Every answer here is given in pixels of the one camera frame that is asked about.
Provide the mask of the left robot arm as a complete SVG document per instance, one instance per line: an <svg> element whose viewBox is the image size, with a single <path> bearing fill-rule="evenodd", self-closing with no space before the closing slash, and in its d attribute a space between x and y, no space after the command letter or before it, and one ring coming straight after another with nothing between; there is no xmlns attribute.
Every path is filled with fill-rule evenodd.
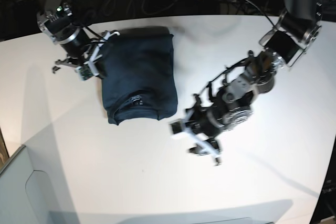
<svg viewBox="0 0 336 224"><path fill-rule="evenodd" d="M203 106L201 94L196 93L185 117L171 123L173 135L184 134L193 140L190 153L210 155L219 165L222 149L217 137L247 121L253 113L252 103L274 87L277 70L292 68L316 40L322 0L283 1L285 7L278 21L259 40L263 50L257 55L249 51L245 59L220 73L222 84L216 93L211 82L203 88L210 106Z"/></svg>

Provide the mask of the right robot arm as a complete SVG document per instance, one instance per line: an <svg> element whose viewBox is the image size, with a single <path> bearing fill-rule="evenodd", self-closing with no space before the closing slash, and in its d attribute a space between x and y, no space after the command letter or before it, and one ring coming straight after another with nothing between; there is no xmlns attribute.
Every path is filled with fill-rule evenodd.
<svg viewBox="0 0 336 224"><path fill-rule="evenodd" d="M76 0L46 0L42 12L37 13L37 25L54 45L66 52L64 60L56 60L52 72L61 67L72 68L79 78L86 81L92 77L107 76L103 66L102 47L111 46L112 39L120 36L117 30L97 34L87 26L102 10L106 0L100 0L97 8L80 13L74 7Z"/></svg>

